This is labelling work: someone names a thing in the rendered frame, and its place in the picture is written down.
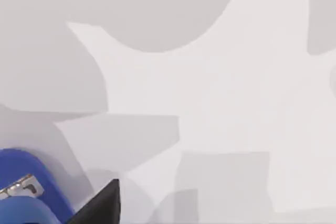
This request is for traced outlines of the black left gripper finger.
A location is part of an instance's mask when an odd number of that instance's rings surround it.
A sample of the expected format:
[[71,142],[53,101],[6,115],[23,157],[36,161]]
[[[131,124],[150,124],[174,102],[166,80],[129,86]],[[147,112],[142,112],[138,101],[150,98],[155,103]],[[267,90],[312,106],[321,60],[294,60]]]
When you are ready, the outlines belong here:
[[65,224],[120,224],[119,179],[111,180]]

